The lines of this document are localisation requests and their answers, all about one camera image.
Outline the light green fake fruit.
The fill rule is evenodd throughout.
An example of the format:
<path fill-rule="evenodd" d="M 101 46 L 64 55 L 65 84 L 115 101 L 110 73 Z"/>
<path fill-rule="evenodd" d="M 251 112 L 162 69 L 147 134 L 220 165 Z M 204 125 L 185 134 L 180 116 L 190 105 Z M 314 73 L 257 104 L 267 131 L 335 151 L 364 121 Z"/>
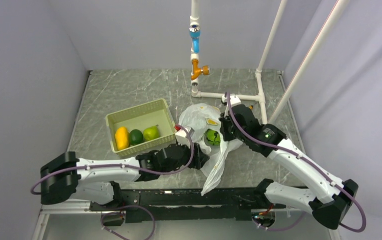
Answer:
<path fill-rule="evenodd" d="M 143 139 L 146 142 L 159 138 L 160 132 L 158 130 L 158 125 L 154 125 L 154 126 L 146 128 L 142 134 L 143 134 Z"/>

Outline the green black striped fake melon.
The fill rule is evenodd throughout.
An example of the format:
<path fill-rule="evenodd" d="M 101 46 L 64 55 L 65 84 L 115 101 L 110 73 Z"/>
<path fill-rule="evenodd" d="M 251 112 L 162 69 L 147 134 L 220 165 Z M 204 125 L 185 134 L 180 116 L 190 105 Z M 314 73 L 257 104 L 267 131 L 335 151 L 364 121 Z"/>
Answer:
<path fill-rule="evenodd" d="M 205 132 L 205 139 L 206 142 L 211 146 L 217 147 L 221 143 L 220 134 L 213 129 L 207 129 L 207 131 Z"/>

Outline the white plastic bag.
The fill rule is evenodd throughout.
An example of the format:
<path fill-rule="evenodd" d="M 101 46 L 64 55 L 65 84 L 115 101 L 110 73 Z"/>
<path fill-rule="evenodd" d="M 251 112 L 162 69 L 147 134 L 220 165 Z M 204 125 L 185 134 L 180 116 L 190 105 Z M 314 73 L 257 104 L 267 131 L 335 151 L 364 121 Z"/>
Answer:
<path fill-rule="evenodd" d="M 220 133 L 220 110 L 214 106 L 198 103 L 187 107 L 179 117 L 181 126 L 189 126 L 194 130 L 191 136 L 194 143 L 198 143 L 202 151 L 209 156 L 209 160 L 201 168 L 207 177 L 200 194 L 203 196 L 217 187 L 224 172 L 225 161 L 229 152 L 236 150 L 243 143 L 237 139 L 224 141 Z M 206 142 L 207 129 L 217 131 L 221 137 L 219 146 L 211 146 Z"/>

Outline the yellow fake fruit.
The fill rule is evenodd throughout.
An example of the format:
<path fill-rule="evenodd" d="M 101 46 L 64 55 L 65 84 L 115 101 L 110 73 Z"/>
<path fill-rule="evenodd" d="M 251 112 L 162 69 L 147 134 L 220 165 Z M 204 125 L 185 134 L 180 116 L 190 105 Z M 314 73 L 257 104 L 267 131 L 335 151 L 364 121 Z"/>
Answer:
<path fill-rule="evenodd" d="M 118 151 L 124 150 L 130 146 L 129 131 L 126 127 L 118 128 L 114 134 L 115 143 Z"/>

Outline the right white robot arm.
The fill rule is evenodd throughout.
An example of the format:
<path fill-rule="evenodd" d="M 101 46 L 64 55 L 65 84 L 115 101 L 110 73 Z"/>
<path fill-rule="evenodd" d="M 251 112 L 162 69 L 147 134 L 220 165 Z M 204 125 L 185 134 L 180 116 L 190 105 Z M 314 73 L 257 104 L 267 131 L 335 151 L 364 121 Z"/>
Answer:
<path fill-rule="evenodd" d="M 239 140 L 250 150 L 285 167 L 305 188 L 286 186 L 263 179 L 253 191 L 261 208 L 279 204 L 311 214 L 321 225 L 336 230 L 355 200 L 358 184 L 329 173 L 300 151 L 286 134 L 272 124 L 260 124 L 243 104 L 220 115 L 220 133 L 225 141 Z"/>

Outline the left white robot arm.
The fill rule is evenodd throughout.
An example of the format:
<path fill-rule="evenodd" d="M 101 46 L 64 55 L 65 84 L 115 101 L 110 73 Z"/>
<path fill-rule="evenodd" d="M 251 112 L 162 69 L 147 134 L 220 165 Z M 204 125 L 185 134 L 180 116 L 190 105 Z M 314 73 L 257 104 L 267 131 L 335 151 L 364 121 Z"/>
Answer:
<path fill-rule="evenodd" d="M 42 205 L 54 205 L 68 199 L 87 200 L 116 210 L 123 205 L 119 182 L 148 182 L 162 175 L 173 175 L 183 167 L 201 169 L 209 160 L 199 144 L 192 147 L 173 143 L 160 150 L 152 150 L 116 160 L 78 158 L 68 151 L 40 169 L 36 186 Z"/>

